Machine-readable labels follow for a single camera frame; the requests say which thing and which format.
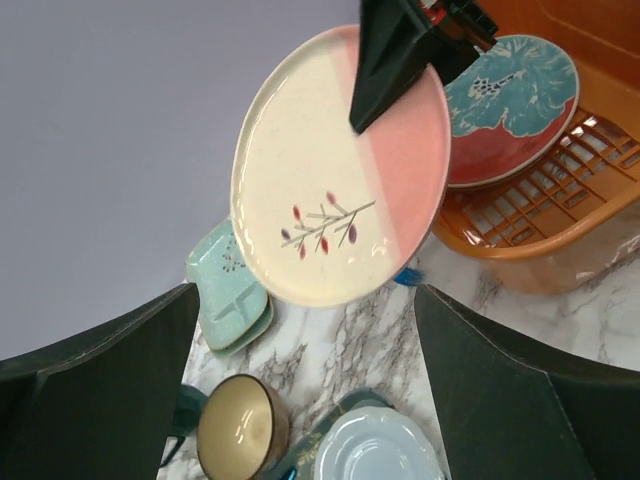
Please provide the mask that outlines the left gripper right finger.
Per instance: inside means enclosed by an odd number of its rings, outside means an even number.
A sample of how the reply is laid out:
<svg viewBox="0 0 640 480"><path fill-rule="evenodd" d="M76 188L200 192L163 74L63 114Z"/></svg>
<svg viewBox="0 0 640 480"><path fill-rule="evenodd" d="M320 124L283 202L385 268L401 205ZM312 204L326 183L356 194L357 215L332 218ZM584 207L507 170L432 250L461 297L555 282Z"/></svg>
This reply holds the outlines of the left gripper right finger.
<svg viewBox="0 0 640 480"><path fill-rule="evenodd" d="M551 347L431 285L414 309L452 478L638 478L638 372Z"/></svg>

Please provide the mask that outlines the red plate teal flower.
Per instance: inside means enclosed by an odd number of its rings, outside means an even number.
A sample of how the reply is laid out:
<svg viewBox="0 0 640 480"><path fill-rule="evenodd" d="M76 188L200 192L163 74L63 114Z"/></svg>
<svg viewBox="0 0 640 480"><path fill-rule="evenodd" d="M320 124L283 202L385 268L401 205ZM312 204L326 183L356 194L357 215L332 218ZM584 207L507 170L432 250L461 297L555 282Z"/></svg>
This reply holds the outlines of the red plate teal flower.
<svg viewBox="0 0 640 480"><path fill-rule="evenodd" d="M499 37L445 92L449 186L465 189L504 180L547 152L576 112L580 79L555 43L512 34Z"/></svg>

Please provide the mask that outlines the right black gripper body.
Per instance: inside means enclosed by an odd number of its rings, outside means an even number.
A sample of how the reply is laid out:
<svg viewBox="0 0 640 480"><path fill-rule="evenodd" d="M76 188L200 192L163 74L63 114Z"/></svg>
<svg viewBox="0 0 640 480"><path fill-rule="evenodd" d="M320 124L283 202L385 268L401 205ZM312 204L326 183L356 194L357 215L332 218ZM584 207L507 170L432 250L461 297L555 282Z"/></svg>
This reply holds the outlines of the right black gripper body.
<svg viewBox="0 0 640 480"><path fill-rule="evenodd" d="M498 26L477 1L408 0L404 11L417 29L418 44L429 52L487 52Z"/></svg>

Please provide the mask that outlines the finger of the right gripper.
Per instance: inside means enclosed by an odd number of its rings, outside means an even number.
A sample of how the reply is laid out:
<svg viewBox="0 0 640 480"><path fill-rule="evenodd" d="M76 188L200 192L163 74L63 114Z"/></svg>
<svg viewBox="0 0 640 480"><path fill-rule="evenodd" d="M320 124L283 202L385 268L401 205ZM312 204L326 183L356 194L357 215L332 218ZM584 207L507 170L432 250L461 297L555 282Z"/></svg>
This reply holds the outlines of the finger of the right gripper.
<svg viewBox="0 0 640 480"><path fill-rule="evenodd" d="M362 1L357 71L349 122L363 133L431 66L446 86L480 56L480 51L429 52L418 44L405 1Z"/></svg>

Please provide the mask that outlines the pink and cream plate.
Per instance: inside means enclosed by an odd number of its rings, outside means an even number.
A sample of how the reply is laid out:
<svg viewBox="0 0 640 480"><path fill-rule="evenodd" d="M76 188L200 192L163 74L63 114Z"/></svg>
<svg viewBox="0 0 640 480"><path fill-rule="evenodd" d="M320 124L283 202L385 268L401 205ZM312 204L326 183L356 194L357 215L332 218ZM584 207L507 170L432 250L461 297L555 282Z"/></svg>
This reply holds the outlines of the pink and cream plate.
<svg viewBox="0 0 640 480"><path fill-rule="evenodd" d="M451 121L437 73L355 133L349 110L359 29L290 53L251 103L236 145L230 217L247 266L279 299L357 300L424 242L448 183Z"/></svg>

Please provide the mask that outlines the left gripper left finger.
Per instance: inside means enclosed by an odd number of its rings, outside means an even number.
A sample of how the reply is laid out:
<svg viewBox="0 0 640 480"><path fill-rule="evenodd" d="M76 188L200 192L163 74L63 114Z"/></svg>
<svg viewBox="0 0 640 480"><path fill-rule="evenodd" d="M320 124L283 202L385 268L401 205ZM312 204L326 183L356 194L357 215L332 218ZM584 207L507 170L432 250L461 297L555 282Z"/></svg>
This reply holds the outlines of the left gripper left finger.
<svg viewBox="0 0 640 480"><path fill-rule="evenodd" d="M187 283L1 363L4 479L153 479L199 313Z"/></svg>

